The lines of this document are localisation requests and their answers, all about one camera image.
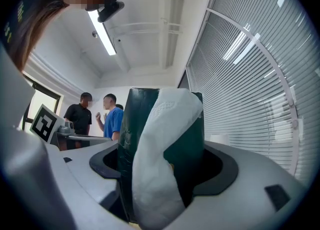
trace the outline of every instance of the hair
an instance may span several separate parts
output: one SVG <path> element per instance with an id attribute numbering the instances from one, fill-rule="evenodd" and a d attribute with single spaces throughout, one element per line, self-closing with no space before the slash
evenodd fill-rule
<path id="1" fill-rule="evenodd" d="M 31 51 L 49 22 L 67 6 L 62 0 L 38 0 L 27 11 L 9 49 L 9 55 L 20 71 L 25 68 Z"/>
<path id="2" fill-rule="evenodd" d="M 90 93 L 88 93 L 88 92 L 82 93 L 81 96 L 80 96 L 80 102 L 82 101 L 82 99 L 85 99 L 85 98 L 92 99 L 92 95 Z"/>
<path id="3" fill-rule="evenodd" d="M 105 99 L 105 98 L 110 98 L 111 100 L 113 100 L 113 102 L 114 103 L 116 103 L 117 102 L 117 98 L 116 98 L 116 96 L 115 95 L 113 95 L 113 94 L 108 94 L 108 95 L 105 95 L 104 96 L 104 98 L 103 99 Z"/>
<path id="4" fill-rule="evenodd" d="M 121 110 L 123 110 L 124 109 L 124 107 L 123 107 L 123 105 L 122 104 L 116 104 L 115 105 L 117 108 L 120 108 Z"/>

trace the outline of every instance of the green container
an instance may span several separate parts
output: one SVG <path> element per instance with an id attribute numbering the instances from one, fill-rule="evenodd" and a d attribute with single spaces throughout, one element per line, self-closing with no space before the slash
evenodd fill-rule
<path id="1" fill-rule="evenodd" d="M 201 93 L 194 93 L 202 100 Z M 117 170 L 121 173 L 121 189 L 130 221 L 135 221 L 132 205 L 132 165 L 141 133 L 159 95 L 159 89 L 132 88 L 125 105 L 117 152 Z M 173 174 L 179 193 L 187 207 L 192 199 L 195 178 L 204 152 L 204 113 L 166 151 L 164 158 L 174 165 Z"/>

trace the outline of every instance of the white cloth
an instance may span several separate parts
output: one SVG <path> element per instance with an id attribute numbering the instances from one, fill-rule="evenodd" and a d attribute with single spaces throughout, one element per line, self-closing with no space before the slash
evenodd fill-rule
<path id="1" fill-rule="evenodd" d="M 144 230 L 159 230 L 185 209 L 164 151 L 196 121 L 203 105 L 184 88 L 160 89 L 142 131 L 132 165 L 135 217 Z"/>

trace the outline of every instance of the blue shirt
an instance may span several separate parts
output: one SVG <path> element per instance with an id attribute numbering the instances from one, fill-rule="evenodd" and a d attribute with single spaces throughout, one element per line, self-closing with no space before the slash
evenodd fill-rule
<path id="1" fill-rule="evenodd" d="M 124 117 L 124 111 L 118 107 L 112 109 L 109 112 L 104 122 L 103 136 L 105 138 L 111 139 L 112 134 L 114 132 L 120 132 L 121 122 L 123 117 Z"/>

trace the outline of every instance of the white ceiling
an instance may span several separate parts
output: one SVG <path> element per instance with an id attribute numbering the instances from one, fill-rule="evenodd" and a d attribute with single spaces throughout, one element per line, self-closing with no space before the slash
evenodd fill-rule
<path id="1" fill-rule="evenodd" d="M 165 22 L 180 23 L 184 0 L 120 1 L 124 2 L 124 8 L 104 23 L 117 51 L 114 56 L 108 55 L 99 38 L 93 38 L 95 29 L 85 10 L 70 7 L 57 21 L 61 22 L 101 76 L 128 71 L 120 61 L 128 68 L 161 66 L 166 69 L 171 66 L 178 34 L 161 30 L 167 27 Z M 173 25 L 169 25 L 168 30 L 183 31 Z"/>

